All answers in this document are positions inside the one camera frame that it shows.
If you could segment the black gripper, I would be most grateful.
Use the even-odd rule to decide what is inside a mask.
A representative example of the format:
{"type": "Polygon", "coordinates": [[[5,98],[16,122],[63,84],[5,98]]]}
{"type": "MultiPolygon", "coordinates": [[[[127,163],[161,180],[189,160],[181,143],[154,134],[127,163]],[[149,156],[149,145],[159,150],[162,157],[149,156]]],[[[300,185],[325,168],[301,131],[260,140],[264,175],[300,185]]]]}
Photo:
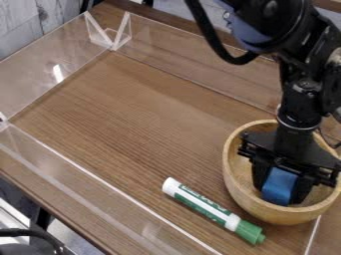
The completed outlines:
{"type": "Polygon", "coordinates": [[[257,190],[268,179],[272,167],[297,175],[290,203],[300,204],[313,185],[334,187],[341,161],[317,142],[313,133],[290,133],[278,127],[273,131],[243,131],[238,154],[252,163],[253,185],[257,190]]]}

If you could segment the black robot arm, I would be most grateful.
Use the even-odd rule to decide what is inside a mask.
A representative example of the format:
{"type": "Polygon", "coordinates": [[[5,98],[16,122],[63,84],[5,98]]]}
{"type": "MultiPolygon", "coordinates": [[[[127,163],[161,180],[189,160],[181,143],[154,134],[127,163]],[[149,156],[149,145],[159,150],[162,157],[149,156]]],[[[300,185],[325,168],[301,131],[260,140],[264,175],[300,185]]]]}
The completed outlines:
{"type": "Polygon", "coordinates": [[[250,62],[278,58],[281,103],[273,131],[246,131],[238,153],[252,162],[253,185],[268,202],[302,202],[316,185],[333,187],[341,161],[314,140],[322,119],[341,110],[341,30],[312,0],[219,0],[250,62]]]}

